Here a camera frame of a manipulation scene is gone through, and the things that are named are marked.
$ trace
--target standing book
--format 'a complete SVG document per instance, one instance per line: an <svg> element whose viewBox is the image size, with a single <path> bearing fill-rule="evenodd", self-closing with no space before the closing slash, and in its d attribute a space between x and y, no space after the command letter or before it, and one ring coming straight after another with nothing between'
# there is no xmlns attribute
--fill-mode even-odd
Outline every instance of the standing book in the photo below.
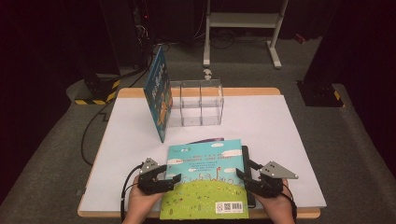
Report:
<svg viewBox="0 0 396 224"><path fill-rule="evenodd" d="M151 66L143 91L161 141L165 140L167 122L172 108L172 92L163 48L160 47Z"/></svg>
<svg viewBox="0 0 396 224"><path fill-rule="evenodd" d="M180 183L163 196L160 219L248 218L240 139L170 146L166 178Z"/></svg>

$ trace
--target plastic compartment box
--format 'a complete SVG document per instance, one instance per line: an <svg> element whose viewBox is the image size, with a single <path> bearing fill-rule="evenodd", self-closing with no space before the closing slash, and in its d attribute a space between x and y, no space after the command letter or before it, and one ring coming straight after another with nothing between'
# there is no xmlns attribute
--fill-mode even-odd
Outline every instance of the plastic compartment box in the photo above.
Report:
<svg viewBox="0 0 396 224"><path fill-rule="evenodd" d="M220 125L224 104L220 80L171 81L168 127Z"/></svg>

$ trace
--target gray carpet floor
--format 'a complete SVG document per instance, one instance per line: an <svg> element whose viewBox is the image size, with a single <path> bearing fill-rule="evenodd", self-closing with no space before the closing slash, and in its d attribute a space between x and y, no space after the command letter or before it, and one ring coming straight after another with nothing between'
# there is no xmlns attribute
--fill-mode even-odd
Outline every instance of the gray carpet floor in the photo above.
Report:
<svg viewBox="0 0 396 224"><path fill-rule="evenodd" d="M276 49L283 67L275 70L265 42L238 41L227 49L212 48L210 69L213 78L220 78L224 87L276 87L285 95L328 205L321 210L319 218L301 219L298 223L396 223L395 178L364 130L344 86L334 84L345 107L304 105L296 80L304 79L319 43L320 39L303 45L295 40L278 40ZM228 44L212 41L219 48ZM179 44L163 47L172 80L204 78L203 47ZM138 79L139 76L122 79L120 88L135 81L136 87L142 87L147 75ZM120 223L118 218L84 218L77 213L91 171L80 155L81 138L90 120L103 108L73 103L82 84L82 80L75 83L65 93L71 105L2 203L0 223ZM104 110L107 117L111 108L109 105ZM94 161L105 129L103 116L97 117L89 127L83 144L88 161ZM159 222L147 220L147 223Z"/></svg>

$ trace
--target yellow and black hazard tape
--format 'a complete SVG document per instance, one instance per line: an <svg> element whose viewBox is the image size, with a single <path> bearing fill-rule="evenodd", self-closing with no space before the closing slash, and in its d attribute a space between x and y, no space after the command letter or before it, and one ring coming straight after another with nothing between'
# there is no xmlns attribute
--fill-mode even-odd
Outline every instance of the yellow and black hazard tape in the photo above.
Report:
<svg viewBox="0 0 396 224"><path fill-rule="evenodd" d="M75 99L75 103L77 105L106 105L110 103L116 96L117 88L120 85L120 81L114 82L112 88L111 88L111 93L107 96L104 97L103 99Z"/></svg>
<svg viewBox="0 0 396 224"><path fill-rule="evenodd" d="M334 91L334 96L335 99L337 100L338 103L342 104L342 107L346 107L346 105L344 104L344 102L341 100L341 96L338 93L338 91Z"/></svg>

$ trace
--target qr code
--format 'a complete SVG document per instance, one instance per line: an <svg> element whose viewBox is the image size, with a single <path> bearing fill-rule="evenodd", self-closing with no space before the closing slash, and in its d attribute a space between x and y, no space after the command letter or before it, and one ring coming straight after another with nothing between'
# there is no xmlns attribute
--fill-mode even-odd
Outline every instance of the qr code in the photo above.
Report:
<svg viewBox="0 0 396 224"><path fill-rule="evenodd" d="M224 204L224 210L231 210L231 204L230 203L225 203Z"/></svg>

